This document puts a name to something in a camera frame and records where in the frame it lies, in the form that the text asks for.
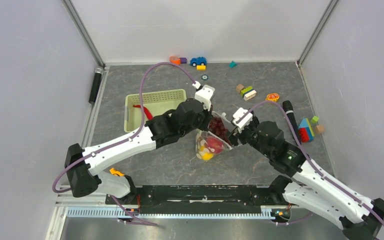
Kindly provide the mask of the purple grape bunch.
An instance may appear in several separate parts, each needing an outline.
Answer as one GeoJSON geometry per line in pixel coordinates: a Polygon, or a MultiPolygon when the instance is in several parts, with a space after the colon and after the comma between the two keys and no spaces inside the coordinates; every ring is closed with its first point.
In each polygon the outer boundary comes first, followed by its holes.
{"type": "Polygon", "coordinates": [[[231,145],[228,135],[229,130],[225,127],[224,122],[221,117],[213,117],[209,122],[209,131],[215,134],[218,138],[226,142],[228,145],[231,145]]]}

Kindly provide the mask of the clear dotted zip bag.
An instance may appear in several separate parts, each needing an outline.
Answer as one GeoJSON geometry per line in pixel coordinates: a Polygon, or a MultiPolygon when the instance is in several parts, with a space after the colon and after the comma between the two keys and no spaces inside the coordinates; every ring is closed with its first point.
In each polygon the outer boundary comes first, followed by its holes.
{"type": "Polygon", "coordinates": [[[226,113],[212,112],[212,119],[208,124],[208,130],[198,129],[195,137],[195,155],[198,159],[209,161],[222,152],[234,148],[228,136],[234,129],[226,118],[226,113]]]}

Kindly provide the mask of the red tomato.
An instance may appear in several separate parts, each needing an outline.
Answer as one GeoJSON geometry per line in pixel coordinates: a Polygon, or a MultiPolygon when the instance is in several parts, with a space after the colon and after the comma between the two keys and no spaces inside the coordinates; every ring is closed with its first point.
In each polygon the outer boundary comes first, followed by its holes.
{"type": "Polygon", "coordinates": [[[213,154],[219,154],[224,150],[224,143],[214,136],[209,136],[205,140],[205,147],[213,154]]]}

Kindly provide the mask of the pale green plastic basket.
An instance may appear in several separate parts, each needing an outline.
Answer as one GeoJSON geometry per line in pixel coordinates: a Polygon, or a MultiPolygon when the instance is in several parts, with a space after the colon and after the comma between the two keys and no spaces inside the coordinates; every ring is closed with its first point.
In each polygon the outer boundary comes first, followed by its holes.
{"type": "MultiPolygon", "coordinates": [[[[155,92],[145,92],[142,94],[143,106],[146,107],[154,116],[176,109],[178,105],[187,99],[184,89],[172,89],[155,92]]],[[[124,131],[129,133],[141,125],[142,113],[140,108],[133,105],[140,104],[139,94],[129,94],[125,97],[124,105],[124,131]]]]}

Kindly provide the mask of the red chili pepper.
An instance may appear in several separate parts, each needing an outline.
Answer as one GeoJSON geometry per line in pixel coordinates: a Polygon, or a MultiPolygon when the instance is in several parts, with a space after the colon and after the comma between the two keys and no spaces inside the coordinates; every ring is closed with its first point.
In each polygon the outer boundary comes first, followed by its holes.
{"type": "MultiPolygon", "coordinates": [[[[133,105],[133,107],[134,107],[134,108],[138,108],[138,109],[141,108],[141,106],[140,106],[139,104],[137,104],[137,105],[133,105]]],[[[151,119],[153,118],[152,113],[151,113],[145,106],[143,107],[143,112],[144,112],[144,114],[145,114],[145,116],[146,116],[146,118],[147,118],[148,120],[151,120],[151,119]]]]}

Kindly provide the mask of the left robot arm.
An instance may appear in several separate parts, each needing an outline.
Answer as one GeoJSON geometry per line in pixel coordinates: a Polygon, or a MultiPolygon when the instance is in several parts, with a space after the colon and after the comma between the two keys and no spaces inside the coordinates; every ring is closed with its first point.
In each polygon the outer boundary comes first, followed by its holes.
{"type": "Polygon", "coordinates": [[[125,204],[133,203],[137,190],[131,178],[112,175],[105,169],[134,155],[174,144],[196,129],[208,130],[212,110],[209,100],[188,98],[176,109],[154,116],[129,134],[97,146],[69,146],[65,160],[69,190],[75,198],[100,192],[125,204]]]}

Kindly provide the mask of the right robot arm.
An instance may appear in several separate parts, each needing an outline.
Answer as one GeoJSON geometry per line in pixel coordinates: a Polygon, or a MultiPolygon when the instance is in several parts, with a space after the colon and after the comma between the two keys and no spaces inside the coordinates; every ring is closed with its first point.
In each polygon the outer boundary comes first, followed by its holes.
{"type": "Polygon", "coordinates": [[[349,240],[375,240],[384,221],[384,200],[353,191],[284,138],[273,121],[232,121],[229,140],[249,145],[268,158],[281,175],[271,184],[269,199],[306,208],[338,227],[349,240]]]}

